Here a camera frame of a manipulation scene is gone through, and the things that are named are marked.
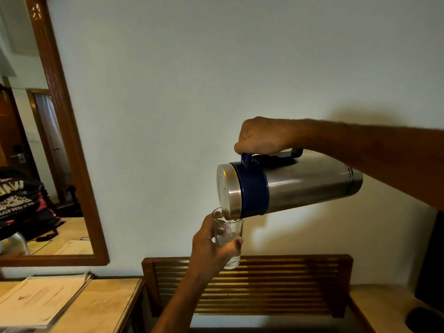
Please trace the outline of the person's right hand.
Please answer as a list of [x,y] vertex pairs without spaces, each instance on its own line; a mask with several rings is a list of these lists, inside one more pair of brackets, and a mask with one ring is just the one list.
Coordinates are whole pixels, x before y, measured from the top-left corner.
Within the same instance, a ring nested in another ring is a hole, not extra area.
[[242,123],[234,150],[237,154],[271,155],[287,149],[303,149],[303,142],[298,120],[255,117]]

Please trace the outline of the person's left hand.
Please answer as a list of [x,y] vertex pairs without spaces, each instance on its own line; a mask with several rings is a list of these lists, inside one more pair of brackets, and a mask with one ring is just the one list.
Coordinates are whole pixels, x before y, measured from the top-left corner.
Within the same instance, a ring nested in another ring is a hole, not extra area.
[[218,246],[213,242],[212,214],[208,214],[194,235],[187,273],[201,284],[208,284],[228,262],[218,261]]

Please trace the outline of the clear drinking glass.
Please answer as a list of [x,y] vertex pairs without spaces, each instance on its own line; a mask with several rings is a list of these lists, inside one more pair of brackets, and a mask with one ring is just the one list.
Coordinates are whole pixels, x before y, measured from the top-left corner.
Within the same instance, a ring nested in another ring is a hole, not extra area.
[[218,207],[212,212],[213,241],[219,248],[242,237],[243,218],[230,219],[228,210]]

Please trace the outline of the steel jug with blue handle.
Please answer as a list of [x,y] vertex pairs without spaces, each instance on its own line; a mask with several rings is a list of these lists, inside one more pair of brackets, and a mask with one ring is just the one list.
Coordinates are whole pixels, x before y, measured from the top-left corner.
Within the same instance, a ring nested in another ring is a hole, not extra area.
[[309,206],[356,194],[363,173],[332,157],[293,149],[274,155],[241,155],[220,164],[218,198],[227,220]]

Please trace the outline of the person's right forearm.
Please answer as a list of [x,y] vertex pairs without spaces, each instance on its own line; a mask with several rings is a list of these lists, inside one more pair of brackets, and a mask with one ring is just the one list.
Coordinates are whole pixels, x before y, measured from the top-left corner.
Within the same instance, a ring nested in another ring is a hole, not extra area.
[[303,119],[299,147],[444,211],[444,130]]

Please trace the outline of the person's left forearm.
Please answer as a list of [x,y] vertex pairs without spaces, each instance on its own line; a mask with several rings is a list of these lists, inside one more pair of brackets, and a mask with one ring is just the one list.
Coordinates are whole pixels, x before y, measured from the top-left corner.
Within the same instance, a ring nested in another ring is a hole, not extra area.
[[188,333],[203,291],[215,276],[189,269],[151,333]]

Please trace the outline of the wooden slatted rack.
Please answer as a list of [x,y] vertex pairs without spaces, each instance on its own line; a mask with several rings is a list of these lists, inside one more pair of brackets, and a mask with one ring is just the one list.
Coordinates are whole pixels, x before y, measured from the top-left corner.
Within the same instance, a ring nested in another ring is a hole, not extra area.
[[243,256],[208,284],[195,313],[343,318],[352,266],[348,254]]

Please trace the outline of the wooden desk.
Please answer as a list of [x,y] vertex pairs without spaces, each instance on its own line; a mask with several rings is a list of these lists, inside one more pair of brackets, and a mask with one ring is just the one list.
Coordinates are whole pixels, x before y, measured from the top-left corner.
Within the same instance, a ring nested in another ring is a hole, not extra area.
[[[0,280],[0,297],[20,282]],[[144,331],[142,289],[140,278],[92,277],[53,325],[23,333],[122,333],[133,319]]]

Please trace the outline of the wooden side table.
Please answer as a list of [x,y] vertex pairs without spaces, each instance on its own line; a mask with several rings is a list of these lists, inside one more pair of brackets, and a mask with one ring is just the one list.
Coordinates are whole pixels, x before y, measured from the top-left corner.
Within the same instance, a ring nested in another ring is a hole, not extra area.
[[443,312],[417,299],[404,285],[351,285],[348,305],[368,333],[413,333],[405,319],[416,307],[444,319]]

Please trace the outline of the stack of white papers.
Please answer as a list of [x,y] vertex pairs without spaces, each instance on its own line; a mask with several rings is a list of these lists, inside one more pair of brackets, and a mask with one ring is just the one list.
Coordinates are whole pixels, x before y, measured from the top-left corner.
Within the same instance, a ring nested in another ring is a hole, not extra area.
[[47,329],[92,278],[90,273],[26,278],[0,297],[0,333]]

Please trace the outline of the black television screen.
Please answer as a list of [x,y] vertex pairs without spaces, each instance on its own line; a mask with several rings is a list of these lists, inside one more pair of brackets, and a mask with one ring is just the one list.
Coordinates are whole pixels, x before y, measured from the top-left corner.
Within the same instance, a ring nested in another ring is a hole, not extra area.
[[416,285],[415,297],[444,313],[444,212],[439,211]]

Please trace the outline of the wooden framed wall mirror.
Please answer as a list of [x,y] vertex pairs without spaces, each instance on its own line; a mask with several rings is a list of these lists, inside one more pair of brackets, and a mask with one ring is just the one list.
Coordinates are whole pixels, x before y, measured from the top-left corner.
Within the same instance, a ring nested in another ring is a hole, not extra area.
[[80,194],[81,207],[86,217],[86,229],[91,240],[93,254],[2,256],[0,257],[0,267],[106,266],[110,263],[110,257],[56,44],[47,0],[25,0],[25,3],[45,78],[54,100],[62,140],[64,145],[68,147],[67,156],[75,187]]

